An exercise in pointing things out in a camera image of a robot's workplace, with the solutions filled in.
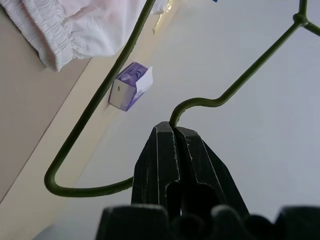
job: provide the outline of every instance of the green wire hanger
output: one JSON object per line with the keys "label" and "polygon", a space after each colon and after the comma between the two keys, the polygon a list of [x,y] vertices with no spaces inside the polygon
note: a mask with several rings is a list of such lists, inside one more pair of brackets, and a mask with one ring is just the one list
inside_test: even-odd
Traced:
{"label": "green wire hanger", "polygon": [[[137,20],[137,23],[135,24],[135,27],[132,31],[132,34],[124,49],[122,50],[120,56],[115,61],[110,72],[92,97],[88,106],[85,108],[78,122],[72,129],[70,135],[65,140],[64,144],[62,145],[50,167],[48,168],[44,176],[44,184],[51,193],[62,197],[89,198],[115,194],[132,187],[133,177],[111,185],[91,188],[72,188],[59,186],[56,183],[55,177],[61,164],[64,162],[71,148],[75,144],[77,138],[85,128],[90,117],[96,110],[103,97],[106,95],[108,89],[113,84],[114,80],[124,66],[128,57],[130,56],[132,50],[134,49],[138,37],[145,25],[145,22],[147,21],[154,3],[155,0],[146,1],[142,12]],[[185,110],[189,108],[196,106],[216,108],[225,104],[247,82],[247,80],[251,78],[252,75],[255,74],[256,71],[290,38],[290,36],[298,28],[303,27],[320,37],[320,28],[308,21],[307,3],[308,0],[300,0],[299,12],[293,15],[292,26],[289,27],[289,29],[264,54],[262,54],[262,56],[260,56],[220,97],[216,99],[207,99],[201,97],[191,98],[176,106],[169,121],[171,127],[175,128],[177,126],[180,116]]]}

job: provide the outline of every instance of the white fabric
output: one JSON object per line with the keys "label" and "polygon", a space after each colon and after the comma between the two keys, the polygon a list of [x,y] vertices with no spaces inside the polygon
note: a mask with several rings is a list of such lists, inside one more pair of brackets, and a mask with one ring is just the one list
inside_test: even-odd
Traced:
{"label": "white fabric", "polygon": [[[11,20],[59,71],[74,58],[112,56],[128,40],[146,0],[0,0]],[[167,0],[156,0],[152,14]]]}

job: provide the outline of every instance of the beige wall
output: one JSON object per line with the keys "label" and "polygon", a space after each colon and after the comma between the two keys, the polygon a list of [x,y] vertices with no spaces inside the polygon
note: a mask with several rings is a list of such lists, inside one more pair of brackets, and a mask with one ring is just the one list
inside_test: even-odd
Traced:
{"label": "beige wall", "polygon": [[45,69],[0,8],[0,202],[88,64]]}

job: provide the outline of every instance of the clip jaw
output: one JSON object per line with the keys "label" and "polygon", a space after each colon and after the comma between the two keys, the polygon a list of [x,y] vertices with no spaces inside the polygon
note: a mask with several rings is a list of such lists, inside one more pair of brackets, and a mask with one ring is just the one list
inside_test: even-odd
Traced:
{"label": "clip jaw", "polygon": [[103,211],[97,240],[320,239],[320,208],[250,215],[227,169],[193,130],[156,125],[135,165],[131,206]]}

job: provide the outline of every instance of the purple box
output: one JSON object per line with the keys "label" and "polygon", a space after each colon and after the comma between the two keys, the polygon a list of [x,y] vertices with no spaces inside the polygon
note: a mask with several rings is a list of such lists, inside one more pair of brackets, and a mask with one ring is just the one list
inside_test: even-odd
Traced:
{"label": "purple box", "polygon": [[109,103],[126,112],[148,90],[152,83],[152,67],[148,69],[137,62],[133,62],[114,80]]}

